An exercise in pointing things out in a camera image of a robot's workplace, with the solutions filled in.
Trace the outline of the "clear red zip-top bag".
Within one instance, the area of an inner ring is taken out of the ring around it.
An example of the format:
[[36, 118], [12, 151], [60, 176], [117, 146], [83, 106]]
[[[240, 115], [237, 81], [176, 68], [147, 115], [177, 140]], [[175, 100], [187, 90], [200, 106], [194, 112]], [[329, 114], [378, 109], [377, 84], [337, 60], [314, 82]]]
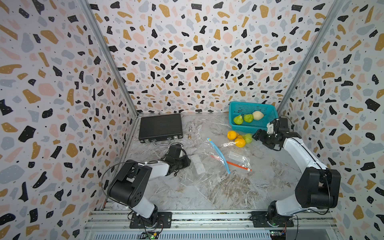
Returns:
[[250, 160], [247, 157], [239, 155], [232, 151], [224, 155], [224, 157], [228, 166], [237, 167], [248, 172], [252, 171]]

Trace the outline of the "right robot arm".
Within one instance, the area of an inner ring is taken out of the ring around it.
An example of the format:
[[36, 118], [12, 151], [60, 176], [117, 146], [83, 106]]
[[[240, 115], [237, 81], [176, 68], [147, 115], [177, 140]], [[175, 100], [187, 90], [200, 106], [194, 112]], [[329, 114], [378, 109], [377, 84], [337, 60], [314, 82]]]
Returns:
[[284, 149], [293, 158], [302, 175], [291, 196], [270, 203], [264, 216], [254, 223], [265, 221], [271, 227], [289, 226], [298, 213], [310, 211], [328, 213], [338, 204], [341, 174], [323, 164], [305, 145], [302, 137], [289, 130], [289, 120], [276, 118], [267, 124], [266, 130], [258, 130], [253, 139], [262, 142], [270, 150]]

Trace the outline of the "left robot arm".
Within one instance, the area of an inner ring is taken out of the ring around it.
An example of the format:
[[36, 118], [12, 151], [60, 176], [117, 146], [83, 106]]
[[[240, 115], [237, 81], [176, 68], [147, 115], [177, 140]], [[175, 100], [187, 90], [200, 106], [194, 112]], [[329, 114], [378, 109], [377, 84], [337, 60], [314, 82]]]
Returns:
[[183, 149], [183, 144], [174, 143], [159, 160], [139, 163], [134, 160], [116, 164], [120, 170], [108, 183], [104, 195], [128, 207], [145, 228], [154, 227], [160, 222], [158, 207], [144, 197], [148, 182], [188, 168], [191, 160]]

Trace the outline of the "green pear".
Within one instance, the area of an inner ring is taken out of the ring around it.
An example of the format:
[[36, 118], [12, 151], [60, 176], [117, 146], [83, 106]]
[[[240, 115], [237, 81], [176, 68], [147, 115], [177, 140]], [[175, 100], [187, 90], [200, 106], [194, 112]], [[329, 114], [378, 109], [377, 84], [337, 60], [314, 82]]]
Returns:
[[243, 116], [242, 115], [239, 115], [237, 117], [234, 118], [234, 123], [236, 125], [242, 125], [244, 122], [244, 119], [243, 119]]

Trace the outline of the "beige round fruit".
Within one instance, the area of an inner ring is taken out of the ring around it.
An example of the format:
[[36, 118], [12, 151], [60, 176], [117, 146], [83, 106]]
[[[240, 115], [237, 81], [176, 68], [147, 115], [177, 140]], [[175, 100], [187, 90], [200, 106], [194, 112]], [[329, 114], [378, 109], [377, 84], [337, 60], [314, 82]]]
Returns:
[[255, 111], [252, 114], [254, 116], [254, 121], [260, 121], [265, 116], [261, 111]]

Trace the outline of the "green apple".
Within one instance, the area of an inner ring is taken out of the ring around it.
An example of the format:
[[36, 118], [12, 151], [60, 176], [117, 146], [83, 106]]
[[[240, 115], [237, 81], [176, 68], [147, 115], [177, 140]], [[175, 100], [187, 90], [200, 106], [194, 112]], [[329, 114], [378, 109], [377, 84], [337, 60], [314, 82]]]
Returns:
[[243, 115], [243, 120], [246, 123], [251, 123], [254, 120], [253, 114]]

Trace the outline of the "clear blue zip-top bag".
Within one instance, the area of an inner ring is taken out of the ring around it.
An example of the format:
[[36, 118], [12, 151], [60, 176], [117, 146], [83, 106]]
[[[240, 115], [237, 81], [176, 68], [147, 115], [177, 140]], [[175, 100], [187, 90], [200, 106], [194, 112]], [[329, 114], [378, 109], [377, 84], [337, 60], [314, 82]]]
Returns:
[[207, 138], [189, 155], [191, 165], [179, 172], [180, 183], [183, 186], [197, 186], [211, 178], [231, 173], [229, 164], [219, 147]]

